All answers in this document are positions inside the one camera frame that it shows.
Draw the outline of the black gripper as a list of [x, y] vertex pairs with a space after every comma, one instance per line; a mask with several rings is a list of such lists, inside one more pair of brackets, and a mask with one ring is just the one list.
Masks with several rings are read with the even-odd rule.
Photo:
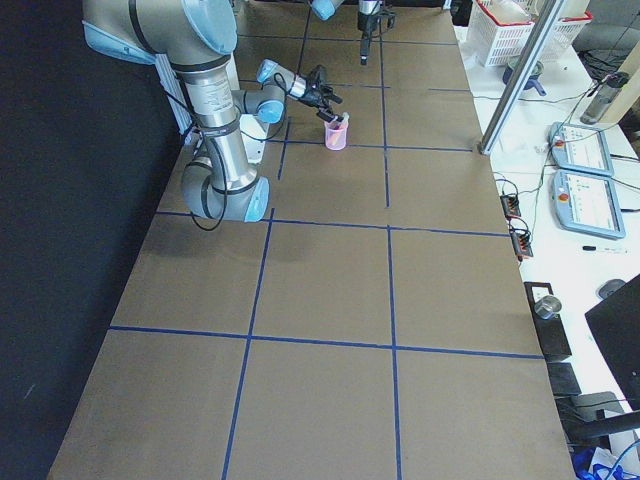
[[304, 77], [303, 93], [298, 101], [310, 107], [316, 107], [316, 115], [324, 122], [331, 123], [337, 119], [330, 103], [341, 104], [343, 99], [338, 96], [332, 86], [324, 85], [320, 89], [314, 89], [307, 83], [307, 75]]
[[360, 40], [360, 64], [367, 65], [370, 55], [370, 38], [378, 28], [378, 13], [359, 12], [357, 28], [362, 33]]

